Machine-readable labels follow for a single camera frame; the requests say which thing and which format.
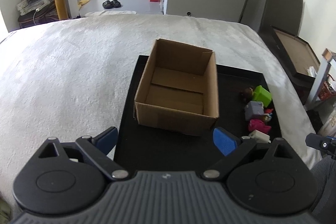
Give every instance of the open black box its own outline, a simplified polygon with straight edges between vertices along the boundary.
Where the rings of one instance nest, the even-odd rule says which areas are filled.
[[[135,66],[120,123],[114,161],[131,173],[151,171],[202,171],[223,158],[213,144],[212,132],[188,136],[177,132],[138,125],[133,117],[133,103],[148,56],[140,55]],[[262,73],[217,65],[219,119],[222,127],[237,137],[249,134],[244,118],[245,103],[239,93],[248,87],[262,85],[268,90]],[[268,108],[274,108],[273,102]],[[281,137],[276,111],[273,111],[270,139]]]

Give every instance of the pair of black slippers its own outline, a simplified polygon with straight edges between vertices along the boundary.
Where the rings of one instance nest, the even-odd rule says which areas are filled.
[[[104,9],[112,9],[112,8],[119,8],[119,7],[121,7],[121,4],[117,0],[112,0],[112,1],[107,0],[103,2]]]

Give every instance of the pink toy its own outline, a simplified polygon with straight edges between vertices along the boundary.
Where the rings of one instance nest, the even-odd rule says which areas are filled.
[[[251,119],[249,122],[248,129],[250,132],[253,130],[258,130],[264,134],[268,134],[272,127],[266,126],[263,121],[259,119]]]

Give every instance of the wooden table leg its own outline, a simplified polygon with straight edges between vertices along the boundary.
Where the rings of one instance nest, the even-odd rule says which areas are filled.
[[[64,0],[55,0],[59,20],[69,19],[67,7]]]

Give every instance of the gray ribbed surface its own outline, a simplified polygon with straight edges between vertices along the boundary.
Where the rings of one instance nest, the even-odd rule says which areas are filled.
[[[24,213],[13,223],[317,224],[308,214],[269,218],[250,213],[231,201],[220,183],[201,180],[192,171],[166,174],[141,171],[131,180],[115,182],[98,203],[76,215],[50,219]]]

